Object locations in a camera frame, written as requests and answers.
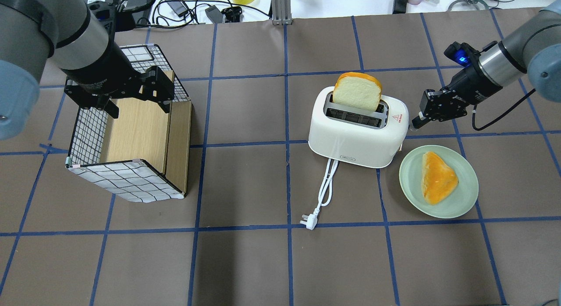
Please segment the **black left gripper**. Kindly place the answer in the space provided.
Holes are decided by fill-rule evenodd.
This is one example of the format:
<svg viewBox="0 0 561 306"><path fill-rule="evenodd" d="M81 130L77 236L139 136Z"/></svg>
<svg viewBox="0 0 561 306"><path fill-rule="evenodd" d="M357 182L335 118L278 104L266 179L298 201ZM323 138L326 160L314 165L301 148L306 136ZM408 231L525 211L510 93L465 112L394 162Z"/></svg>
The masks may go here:
<svg viewBox="0 0 561 306"><path fill-rule="evenodd" d="M78 69L64 69L67 80L76 86L65 86L65 93L82 109L97 108L110 117L119 117L119 108L110 98L136 98L151 101L165 114L171 111L174 82L158 66L150 66L140 74L116 43L108 43L98 60ZM107 94L110 98L97 98Z"/></svg>

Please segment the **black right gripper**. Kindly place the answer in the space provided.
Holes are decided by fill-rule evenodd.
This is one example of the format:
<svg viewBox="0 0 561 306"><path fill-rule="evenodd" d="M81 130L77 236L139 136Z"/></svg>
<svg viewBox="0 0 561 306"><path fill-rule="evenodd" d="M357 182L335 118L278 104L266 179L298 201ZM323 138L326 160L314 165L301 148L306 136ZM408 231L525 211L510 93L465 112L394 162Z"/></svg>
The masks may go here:
<svg viewBox="0 0 561 306"><path fill-rule="evenodd" d="M481 52L467 43L454 42L444 55L463 68L440 90L426 89L409 129L416 132L431 121L448 121L467 114L468 106L477 105L499 92L500 86L488 78L479 66Z"/></svg>

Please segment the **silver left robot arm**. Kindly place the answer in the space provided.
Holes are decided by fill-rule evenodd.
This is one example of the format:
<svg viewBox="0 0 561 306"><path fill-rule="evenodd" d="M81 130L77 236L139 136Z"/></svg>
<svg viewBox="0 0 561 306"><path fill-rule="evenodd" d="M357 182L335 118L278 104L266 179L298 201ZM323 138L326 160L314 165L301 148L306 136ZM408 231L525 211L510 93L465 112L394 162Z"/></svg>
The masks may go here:
<svg viewBox="0 0 561 306"><path fill-rule="evenodd" d="M83 0L1 0L0 91L2 140L25 128L39 96L46 61L67 75L65 93L85 110L118 118L113 100L136 98L167 114L174 82L157 66L141 73L114 42L135 28L134 8Z"/></svg>

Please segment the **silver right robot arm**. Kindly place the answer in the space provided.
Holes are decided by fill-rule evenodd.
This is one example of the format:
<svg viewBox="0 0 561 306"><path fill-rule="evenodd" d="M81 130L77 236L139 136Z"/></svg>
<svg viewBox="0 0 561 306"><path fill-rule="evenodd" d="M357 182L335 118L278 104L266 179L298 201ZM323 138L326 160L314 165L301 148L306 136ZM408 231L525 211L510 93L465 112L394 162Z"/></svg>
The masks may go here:
<svg viewBox="0 0 561 306"><path fill-rule="evenodd" d="M462 70L440 90L426 89L419 113L411 121L419 129L431 121L448 121L467 115L504 87L527 75L533 93L560 102L561 1L555 0L501 41L481 51L467 43L454 42L445 56Z"/></svg>

